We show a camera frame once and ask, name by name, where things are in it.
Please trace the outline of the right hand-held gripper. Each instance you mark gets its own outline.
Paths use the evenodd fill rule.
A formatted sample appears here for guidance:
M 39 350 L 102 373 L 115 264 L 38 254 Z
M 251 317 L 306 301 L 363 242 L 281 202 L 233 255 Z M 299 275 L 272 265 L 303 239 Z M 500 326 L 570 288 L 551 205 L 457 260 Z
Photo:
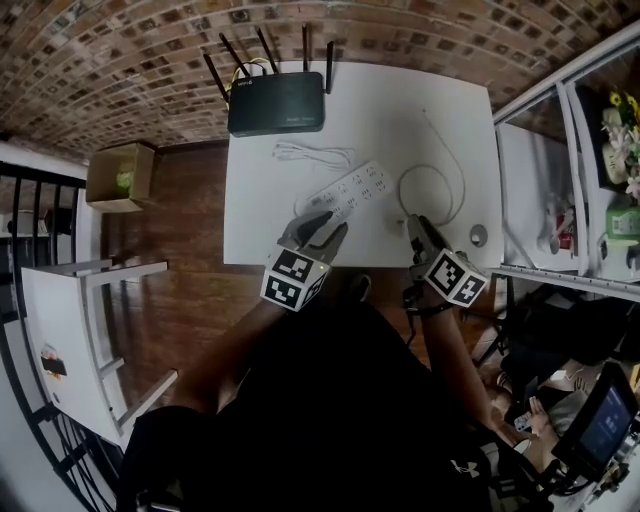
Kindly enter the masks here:
M 439 243 L 439 231 L 425 216 L 411 214 L 407 218 L 407 233 L 414 252 L 414 264 L 409 268 L 412 281 L 428 284 L 448 303 L 473 304 L 488 278 L 461 253 L 433 245 Z

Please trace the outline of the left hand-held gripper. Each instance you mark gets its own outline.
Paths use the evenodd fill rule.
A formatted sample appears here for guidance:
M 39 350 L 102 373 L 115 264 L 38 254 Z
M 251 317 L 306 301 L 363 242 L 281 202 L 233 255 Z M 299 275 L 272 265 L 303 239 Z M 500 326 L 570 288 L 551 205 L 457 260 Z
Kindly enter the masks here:
M 262 299 L 298 312 L 318 295 L 348 232 L 343 222 L 314 244 L 312 239 L 332 217 L 332 211 L 310 212 L 286 226 L 265 265 Z

